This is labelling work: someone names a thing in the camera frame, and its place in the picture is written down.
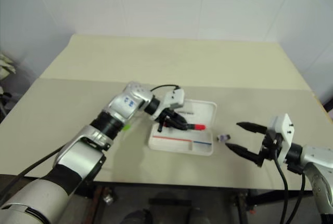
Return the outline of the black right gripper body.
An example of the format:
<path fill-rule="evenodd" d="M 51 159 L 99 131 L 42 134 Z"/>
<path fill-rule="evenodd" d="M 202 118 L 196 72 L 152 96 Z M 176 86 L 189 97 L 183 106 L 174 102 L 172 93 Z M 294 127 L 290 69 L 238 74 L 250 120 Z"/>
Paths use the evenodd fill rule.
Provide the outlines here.
<path fill-rule="evenodd" d="M 259 158 L 257 159 L 257 166 L 262 167 L 264 160 L 274 160 L 275 151 L 279 155 L 282 148 L 283 137 L 281 134 L 272 130 L 268 130 L 262 141 L 262 145 L 259 151 Z"/>

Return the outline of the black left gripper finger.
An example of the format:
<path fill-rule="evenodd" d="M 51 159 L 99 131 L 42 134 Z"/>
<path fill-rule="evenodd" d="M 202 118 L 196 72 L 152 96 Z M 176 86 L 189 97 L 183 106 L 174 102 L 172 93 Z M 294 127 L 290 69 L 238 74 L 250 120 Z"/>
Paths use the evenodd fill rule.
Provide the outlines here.
<path fill-rule="evenodd" d="M 177 112 L 173 112 L 171 114 L 170 123 L 173 126 L 186 126 L 188 124 L 186 119 L 183 116 L 179 115 Z"/>
<path fill-rule="evenodd" d="M 174 120 L 166 120 L 166 127 L 175 128 L 179 130 L 188 130 L 187 123 L 178 122 Z"/>

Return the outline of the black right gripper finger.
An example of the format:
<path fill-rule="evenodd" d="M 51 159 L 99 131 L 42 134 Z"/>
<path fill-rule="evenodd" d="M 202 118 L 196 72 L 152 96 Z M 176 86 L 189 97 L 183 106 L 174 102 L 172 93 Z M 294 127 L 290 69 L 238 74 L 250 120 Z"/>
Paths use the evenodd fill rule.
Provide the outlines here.
<path fill-rule="evenodd" d="M 267 127 L 255 123 L 250 123 L 250 122 L 238 122 L 236 123 L 239 127 L 250 131 L 252 133 L 261 133 L 261 134 L 266 134 L 267 132 Z"/>
<path fill-rule="evenodd" d="M 252 162 L 257 162 L 259 155 L 249 151 L 247 148 L 242 147 L 237 144 L 227 143 L 226 146 L 236 153 L 237 155 L 243 157 L 244 159 L 250 160 Z"/>

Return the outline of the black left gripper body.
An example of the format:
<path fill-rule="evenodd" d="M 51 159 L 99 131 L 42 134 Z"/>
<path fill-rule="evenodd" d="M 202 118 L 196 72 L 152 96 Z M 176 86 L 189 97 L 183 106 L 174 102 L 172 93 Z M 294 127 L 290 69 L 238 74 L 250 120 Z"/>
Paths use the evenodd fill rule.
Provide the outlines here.
<path fill-rule="evenodd" d="M 162 110 L 162 112 L 159 114 L 157 119 L 155 120 L 158 122 L 158 132 L 161 133 L 163 127 L 174 127 L 172 120 L 174 117 L 174 111 L 170 108 L 165 108 Z"/>

